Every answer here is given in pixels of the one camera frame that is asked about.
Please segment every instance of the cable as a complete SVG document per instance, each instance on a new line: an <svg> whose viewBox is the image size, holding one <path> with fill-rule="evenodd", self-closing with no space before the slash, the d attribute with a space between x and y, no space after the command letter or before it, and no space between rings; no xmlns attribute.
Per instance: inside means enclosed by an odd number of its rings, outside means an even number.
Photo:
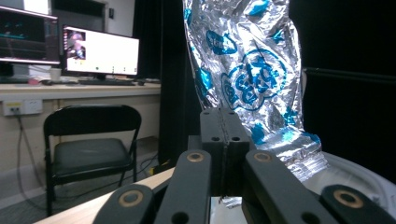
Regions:
<svg viewBox="0 0 396 224"><path fill-rule="evenodd" d="M18 157L17 157L17 178L18 178L18 187L20 190L20 194L22 195L23 199L26 202L28 202L30 205L32 205L33 207L35 207L37 209L45 210L46 208L41 207L40 205L38 205L38 204L34 203L32 200L30 200L30 198L25 194L24 189L23 189L23 185L22 185L22 181L21 181L21 140L22 140L22 137L25 136L25 141L26 142L28 142L28 141L27 141L26 135L23 134L24 129L23 129L23 125L21 123L20 111L13 111L13 112L14 112L14 116L18 119L18 123L20 125L20 136L19 136L18 145L17 145L17 154L18 154ZM31 153L29 144L27 144L27 145L28 145L28 150L30 151L30 155L33 156L33 154Z"/></svg>

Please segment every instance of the desk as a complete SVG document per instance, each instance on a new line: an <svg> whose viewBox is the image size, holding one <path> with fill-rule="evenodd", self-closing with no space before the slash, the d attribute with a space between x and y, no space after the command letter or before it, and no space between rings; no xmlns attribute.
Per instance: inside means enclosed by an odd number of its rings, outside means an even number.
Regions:
<svg viewBox="0 0 396 224"><path fill-rule="evenodd" d="M136 184L146 185L151 189L159 186L163 181L167 180L172 176L174 169L170 169L159 173L157 175L151 176L149 178L143 179ZM49 223L93 223L96 214L100 208L105 204L107 199L110 197L111 193L103 195L99 198L93 199L76 207L70 208L62 213L56 214L52 217L47 217L37 224L49 224Z"/></svg>
<svg viewBox="0 0 396 224"><path fill-rule="evenodd" d="M82 86L82 85L28 85L1 84L0 101L5 100L53 100L139 96L160 94L161 85L145 83L144 86Z"/></svg>

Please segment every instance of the keyboard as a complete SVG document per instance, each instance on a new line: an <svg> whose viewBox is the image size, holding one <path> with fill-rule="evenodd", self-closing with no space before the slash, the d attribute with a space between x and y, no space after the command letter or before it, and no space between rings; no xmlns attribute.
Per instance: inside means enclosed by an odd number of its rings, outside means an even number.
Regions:
<svg viewBox="0 0 396 224"><path fill-rule="evenodd" d="M78 81L81 85L97 85L97 86L135 86L132 80L121 79L83 79Z"/></svg>

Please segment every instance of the snack bag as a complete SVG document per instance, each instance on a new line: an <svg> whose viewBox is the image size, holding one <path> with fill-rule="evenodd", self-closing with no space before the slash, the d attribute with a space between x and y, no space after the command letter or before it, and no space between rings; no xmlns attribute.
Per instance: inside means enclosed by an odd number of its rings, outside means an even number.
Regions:
<svg viewBox="0 0 396 224"><path fill-rule="evenodd" d="M229 107L258 149L301 181L327 167L306 133L302 67L289 0L183 0L195 88L203 108Z"/></svg>

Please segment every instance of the chair seat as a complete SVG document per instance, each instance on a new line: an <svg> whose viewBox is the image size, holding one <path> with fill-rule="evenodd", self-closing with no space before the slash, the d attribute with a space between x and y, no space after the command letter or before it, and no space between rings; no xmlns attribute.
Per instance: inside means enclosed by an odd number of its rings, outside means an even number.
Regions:
<svg viewBox="0 0 396 224"><path fill-rule="evenodd" d="M53 177L58 183L80 175L95 177L133 168L133 161L120 139L88 139L60 143L55 147Z"/></svg>

